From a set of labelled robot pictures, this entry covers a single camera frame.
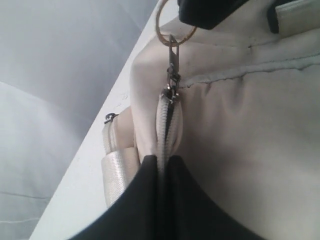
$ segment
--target white bag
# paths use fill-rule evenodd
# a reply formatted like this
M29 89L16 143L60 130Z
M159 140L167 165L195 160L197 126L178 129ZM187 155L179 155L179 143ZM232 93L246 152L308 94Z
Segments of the white bag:
M297 33L286 28L292 15L282 6L281 28L290 37L281 38L268 29L271 3L251 0L180 46L170 122L162 94L169 49L154 38L138 55L131 107L103 130L108 206L145 156L156 155L161 172L178 155L206 194L259 236L320 239L320 18ZM162 27L177 39L189 30L178 19Z

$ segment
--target strap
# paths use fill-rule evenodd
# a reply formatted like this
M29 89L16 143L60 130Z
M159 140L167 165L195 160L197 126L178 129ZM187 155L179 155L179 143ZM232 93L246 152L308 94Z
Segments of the strap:
M105 124L102 138L106 153L101 161L104 196L110 207L127 189L140 167L131 108Z

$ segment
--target black object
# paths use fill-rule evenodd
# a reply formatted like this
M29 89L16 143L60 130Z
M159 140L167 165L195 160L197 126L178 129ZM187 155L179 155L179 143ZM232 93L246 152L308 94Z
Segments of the black object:
M164 224L157 221L157 158L146 156L117 202L71 240L263 240L207 196L181 157L166 170Z
M287 4L290 2L293 2L295 0L276 0L268 9L267 11L267 19L268 19L268 24L269 24L269 28L270 31L274 34L278 34L279 33L279 21L278 21L278 17L277 17L277 13L276 13L276 7L283 5L283 4Z
M188 25L211 30L247 1L178 0L179 20Z

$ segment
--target zipper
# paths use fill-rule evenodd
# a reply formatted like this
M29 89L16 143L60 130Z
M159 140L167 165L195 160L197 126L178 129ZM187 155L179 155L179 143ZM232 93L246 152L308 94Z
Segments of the zipper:
M167 215L168 199L167 195L167 163L172 153L175 143L178 125L179 111L177 103L179 102L179 46L176 47L176 53L173 52L173 44L177 43L172 35L170 35L169 45L169 68L167 69L167 86L163 89L158 102L156 114L156 133L157 133L157 205L156 205L156 239L170 239L167 232L170 227L170 217Z

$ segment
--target zipper slider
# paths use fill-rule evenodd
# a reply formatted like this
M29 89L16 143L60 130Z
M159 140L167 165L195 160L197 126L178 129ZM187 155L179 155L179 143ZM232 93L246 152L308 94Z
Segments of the zipper slider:
M179 45L173 35L169 36L169 67L167 72L167 87L163 94L170 99L173 104L179 97L178 88L181 80L179 72Z

